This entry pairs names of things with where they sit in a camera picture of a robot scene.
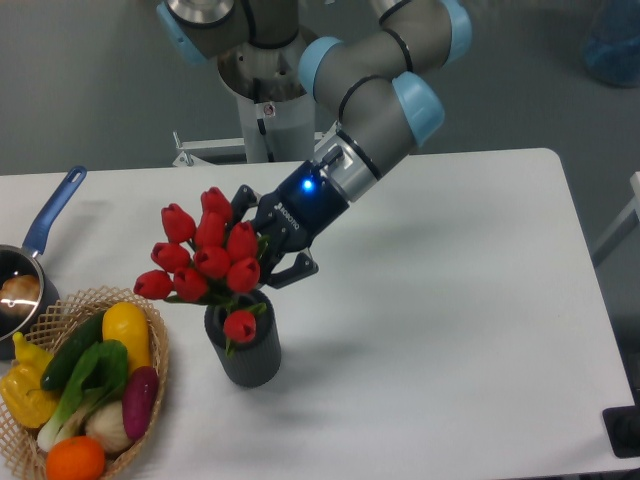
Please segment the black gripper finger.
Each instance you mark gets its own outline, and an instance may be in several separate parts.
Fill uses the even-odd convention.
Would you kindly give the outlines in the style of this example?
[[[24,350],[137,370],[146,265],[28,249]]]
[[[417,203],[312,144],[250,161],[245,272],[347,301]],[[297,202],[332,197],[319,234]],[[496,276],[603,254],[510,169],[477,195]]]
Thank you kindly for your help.
[[[279,272],[264,271],[259,283],[275,289],[287,287],[308,278],[319,271],[319,266],[312,258],[309,249],[298,252],[291,266]]]
[[[261,227],[262,221],[259,218],[259,205],[262,199],[262,195],[256,192],[249,185],[243,184],[236,191],[230,204],[232,209],[232,219],[230,226],[234,227],[241,221],[245,221],[247,212],[251,209],[255,209],[256,213],[253,217],[248,219],[248,222],[254,227]]]

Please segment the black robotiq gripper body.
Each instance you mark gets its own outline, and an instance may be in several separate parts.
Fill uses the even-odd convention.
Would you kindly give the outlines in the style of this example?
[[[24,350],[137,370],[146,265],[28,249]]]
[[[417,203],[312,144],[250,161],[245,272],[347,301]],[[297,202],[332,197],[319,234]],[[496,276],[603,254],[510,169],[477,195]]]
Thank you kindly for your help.
[[[341,193],[305,161],[273,192],[261,197],[254,230],[278,253],[310,247],[315,237],[349,207]]]

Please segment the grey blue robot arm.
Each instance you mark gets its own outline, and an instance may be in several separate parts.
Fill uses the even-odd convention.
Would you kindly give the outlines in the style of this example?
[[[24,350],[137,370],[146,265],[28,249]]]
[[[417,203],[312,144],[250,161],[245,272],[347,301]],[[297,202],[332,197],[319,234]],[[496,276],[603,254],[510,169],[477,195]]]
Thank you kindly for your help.
[[[237,217],[269,243],[262,284],[314,274],[313,240],[441,126],[425,74],[460,58],[471,21],[456,1],[375,1],[379,29],[348,45],[318,37],[295,1],[163,1],[158,16],[192,63],[215,60],[235,96],[250,163],[297,169],[261,195],[241,187]]]

